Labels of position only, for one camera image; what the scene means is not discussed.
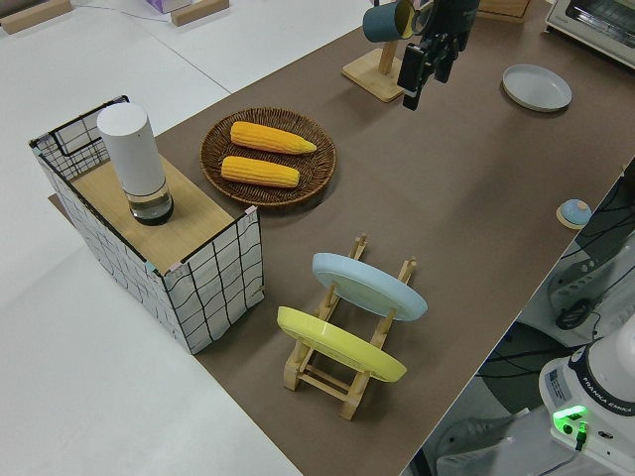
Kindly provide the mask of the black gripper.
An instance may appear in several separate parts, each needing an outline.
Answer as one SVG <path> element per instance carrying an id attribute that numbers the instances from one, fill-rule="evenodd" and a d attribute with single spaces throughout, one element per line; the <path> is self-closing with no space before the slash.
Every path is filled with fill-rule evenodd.
<path id="1" fill-rule="evenodd" d="M 476 17 L 479 0 L 442 0 L 433 6 L 430 33 L 432 35 L 461 35 L 468 34 Z M 451 61 L 457 60 L 460 52 L 460 38 L 448 36 L 437 38 L 436 58 L 434 59 L 435 79 L 447 82 Z"/>

